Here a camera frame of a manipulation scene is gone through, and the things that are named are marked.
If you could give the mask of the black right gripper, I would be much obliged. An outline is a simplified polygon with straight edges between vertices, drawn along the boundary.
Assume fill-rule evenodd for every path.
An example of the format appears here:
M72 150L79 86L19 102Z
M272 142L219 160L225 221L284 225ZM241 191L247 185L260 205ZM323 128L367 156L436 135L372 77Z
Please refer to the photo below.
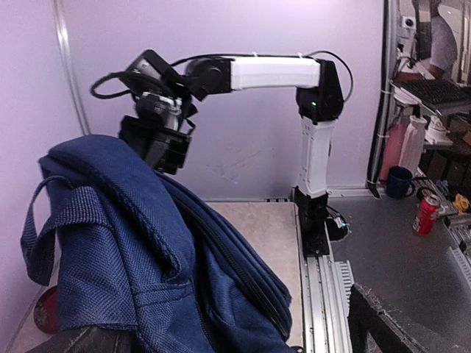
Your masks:
M151 168L176 175L185 164L194 131L194 123L189 119L185 121L190 129L181 132L126 115L121 120L118 137Z

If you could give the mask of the navy blue student backpack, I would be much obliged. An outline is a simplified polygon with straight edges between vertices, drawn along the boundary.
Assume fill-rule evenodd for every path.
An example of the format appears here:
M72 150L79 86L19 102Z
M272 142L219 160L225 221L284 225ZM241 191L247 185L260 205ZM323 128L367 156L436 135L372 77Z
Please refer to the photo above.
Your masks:
M38 162L51 214L26 214L29 278L54 268L58 325L106 352L289 352L291 297L235 227L124 141L88 135Z

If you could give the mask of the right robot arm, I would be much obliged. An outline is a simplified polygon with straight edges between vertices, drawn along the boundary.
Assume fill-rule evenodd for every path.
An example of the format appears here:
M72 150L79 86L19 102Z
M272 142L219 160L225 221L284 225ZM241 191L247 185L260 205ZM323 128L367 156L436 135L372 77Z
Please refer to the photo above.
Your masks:
M135 114L119 137L153 168L206 199L290 196L304 253L329 252L327 164L346 102L336 65L311 55L201 54L166 62L144 51L120 75Z

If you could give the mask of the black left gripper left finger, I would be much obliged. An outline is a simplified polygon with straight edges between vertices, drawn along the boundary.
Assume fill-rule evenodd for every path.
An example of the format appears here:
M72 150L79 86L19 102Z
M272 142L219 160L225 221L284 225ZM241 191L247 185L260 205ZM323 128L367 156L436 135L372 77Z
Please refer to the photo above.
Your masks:
M131 332L82 327L57 333L36 346L36 352L131 352L133 342Z

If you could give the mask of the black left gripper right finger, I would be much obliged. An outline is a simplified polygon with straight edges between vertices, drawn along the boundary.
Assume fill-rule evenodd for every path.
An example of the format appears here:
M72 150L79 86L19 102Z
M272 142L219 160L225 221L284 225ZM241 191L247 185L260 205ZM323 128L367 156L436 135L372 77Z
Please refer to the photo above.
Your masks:
M351 287L347 317L352 352L367 352L368 335L382 352L427 352L387 312L380 299L358 283Z

